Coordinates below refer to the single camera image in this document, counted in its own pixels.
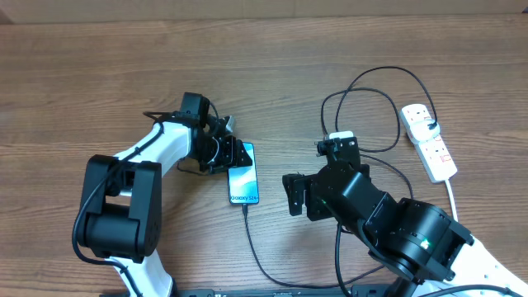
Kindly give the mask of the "blue Samsung Galaxy smartphone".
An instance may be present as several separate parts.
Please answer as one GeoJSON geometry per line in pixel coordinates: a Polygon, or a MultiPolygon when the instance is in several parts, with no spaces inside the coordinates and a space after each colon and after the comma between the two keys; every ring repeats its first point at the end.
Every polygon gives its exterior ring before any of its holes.
{"type": "Polygon", "coordinates": [[[232,205],[256,205],[259,203],[259,191],[254,145],[251,143],[243,145],[252,160],[252,165],[228,170],[229,202],[232,205]]]}

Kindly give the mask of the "white power strip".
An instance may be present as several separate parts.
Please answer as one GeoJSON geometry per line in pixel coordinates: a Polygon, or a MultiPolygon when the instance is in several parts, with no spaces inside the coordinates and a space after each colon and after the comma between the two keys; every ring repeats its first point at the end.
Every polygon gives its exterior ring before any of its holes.
{"type": "MultiPolygon", "coordinates": [[[[400,120],[402,121],[410,140],[410,124],[425,119],[433,118],[427,107],[423,104],[407,105],[400,111],[400,120]]],[[[413,145],[417,150],[418,157],[421,159],[424,168],[426,169],[427,175],[433,183],[447,181],[457,173],[457,167],[441,137],[441,134],[425,143],[413,145]]]]}

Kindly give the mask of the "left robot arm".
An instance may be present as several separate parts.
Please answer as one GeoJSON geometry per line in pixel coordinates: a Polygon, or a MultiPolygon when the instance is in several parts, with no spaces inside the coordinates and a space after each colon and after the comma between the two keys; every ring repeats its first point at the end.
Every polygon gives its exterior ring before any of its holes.
{"type": "Polygon", "coordinates": [[[198,162],[201,176],[253,164],[234,134],[235,119],[219,116],[199,93],[186,92],[176,111],[147,111],[151,131],[113,156],[87,162],[73,251],[83,262],[113,267],[128,296],[176,296],[177,284],[157,252],[162,231],[162,179],[180,161],[198,162]]]}

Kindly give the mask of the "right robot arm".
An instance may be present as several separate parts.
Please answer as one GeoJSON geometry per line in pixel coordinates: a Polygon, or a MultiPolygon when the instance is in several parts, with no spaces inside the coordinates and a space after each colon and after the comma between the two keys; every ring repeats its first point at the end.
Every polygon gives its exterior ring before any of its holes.
{"type": "Polygon", "coordinates": [[[317,144],[327,163],[312,175],[286,174],[290,214],[334,218],[397,275],[389,296],[525,296],[527,284],[443,209],[395,200],[371,181],[354,137],[317,144]]]}

